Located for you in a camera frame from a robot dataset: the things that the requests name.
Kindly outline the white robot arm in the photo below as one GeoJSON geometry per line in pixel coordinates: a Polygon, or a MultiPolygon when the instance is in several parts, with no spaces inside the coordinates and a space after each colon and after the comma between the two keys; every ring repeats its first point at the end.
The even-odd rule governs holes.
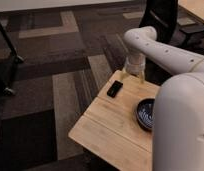
{"type": "Polygon", "coordinates": [[[155,96],[152,171],[204,171],[204,55],[157,40],[152,26],[125,32],[131,55],[125,70],[137,74],[146,56],[168,71],[155,96]]]}

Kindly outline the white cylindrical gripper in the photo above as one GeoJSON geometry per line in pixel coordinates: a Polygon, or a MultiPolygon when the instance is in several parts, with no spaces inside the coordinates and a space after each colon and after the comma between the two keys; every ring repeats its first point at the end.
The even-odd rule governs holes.
{"type": "Polygon", "coordinates": [[[121,74],[121,82],[123,82],[129,74],[132,75],[138,75],[139,74],[139,79],[141,84],[144,84],[145,82],[145,73],[143,72],[145,70],[145,65],[146,65],[146,57],[144,54],[139,53],[139,54],[130,54],[126,57],[125,60],[125,73],[123,72],[121,74]]]}

